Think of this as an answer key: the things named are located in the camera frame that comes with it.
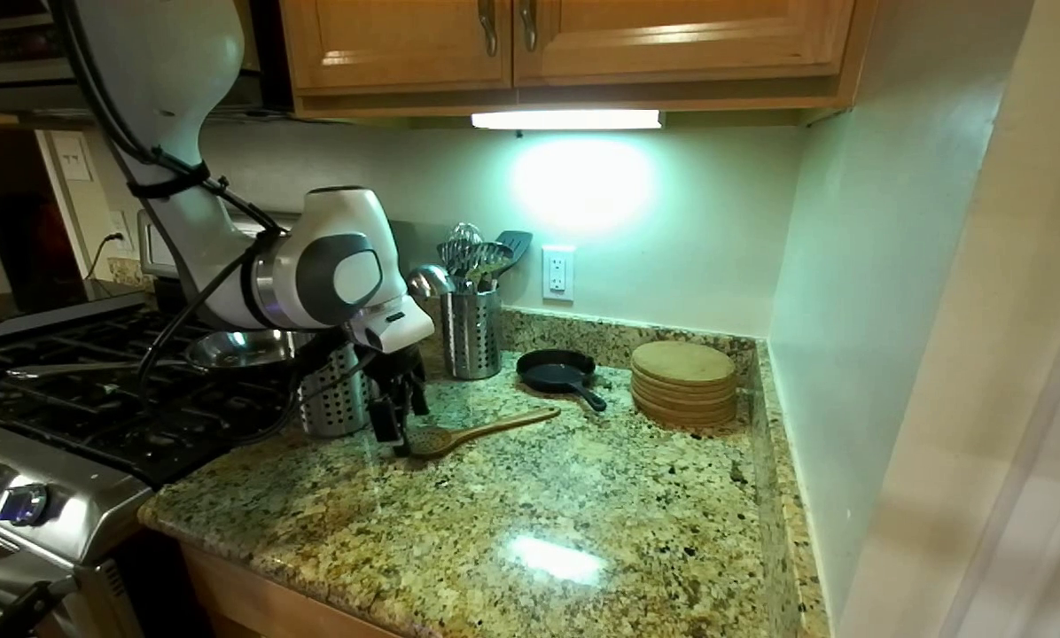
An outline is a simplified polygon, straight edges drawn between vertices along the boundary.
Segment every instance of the utensil holder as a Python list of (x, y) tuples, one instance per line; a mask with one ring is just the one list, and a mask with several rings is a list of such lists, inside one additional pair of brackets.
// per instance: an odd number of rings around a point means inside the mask
[(320, 440), (351, 437), (367, 427), (364, 377), (355, 344), (332, 352), (326, 365), (301, 381), (293, 390), (301, 429)]
[(497, 287), (443, 294), (443, 356), (450, 381), (489, 381), (501, 372)]

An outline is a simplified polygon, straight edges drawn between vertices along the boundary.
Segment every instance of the wooden spoon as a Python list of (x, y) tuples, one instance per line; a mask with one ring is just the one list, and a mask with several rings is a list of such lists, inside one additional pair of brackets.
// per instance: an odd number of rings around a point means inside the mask
[(439, 429), (431, 421), (420, 421), (407, 433), (407, 450), (411, 450), (411, 459), (443, 459), (443, 455), (450, 455), (453, 446), (459, 446), (469, 440), (494, 437), (494, 433), (504, 433), (504, 429), (536, 427), (536, 421), (550, 421), (554, 416), (559, 416), (559, 410), (547, 408), (547, 410), (510, 416), (510, 418), (501, 418), (501, 421), (489, 421), (489, 427), (478, 427), (478, 429)]

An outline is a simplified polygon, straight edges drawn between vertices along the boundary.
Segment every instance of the under-cabinet light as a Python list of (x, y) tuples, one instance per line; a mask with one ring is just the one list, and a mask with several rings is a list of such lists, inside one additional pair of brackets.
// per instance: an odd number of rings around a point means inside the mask
[(494, 111), (472, 114), (486, 131), (649, 131), (661, 127), (660, 111)]

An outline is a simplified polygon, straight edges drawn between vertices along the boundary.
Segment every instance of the gas stove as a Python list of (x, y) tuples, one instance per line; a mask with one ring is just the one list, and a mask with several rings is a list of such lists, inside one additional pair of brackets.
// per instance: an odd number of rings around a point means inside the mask
[[(0, 344), (0, 538), (34, 544), (62, 560), (101, 555), (135, 526), (138, 502), (281, 427), (293, 377), (288, 365), (242, 372), (147, 368), (14, 381), (7, 368), (67, 360), (138, 360), (169, 314), (135, 310)], [(204, 336), (189, 324), (161, 359)]]

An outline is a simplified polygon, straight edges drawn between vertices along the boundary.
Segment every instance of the wooden cabinet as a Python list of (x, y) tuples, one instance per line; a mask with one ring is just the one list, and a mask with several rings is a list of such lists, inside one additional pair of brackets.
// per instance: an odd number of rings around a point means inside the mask
[(852, 99), (872, 0), (281, 0), (301, 114)]
[(179, 554), (216, 638), (397, 638), (196, 546)]

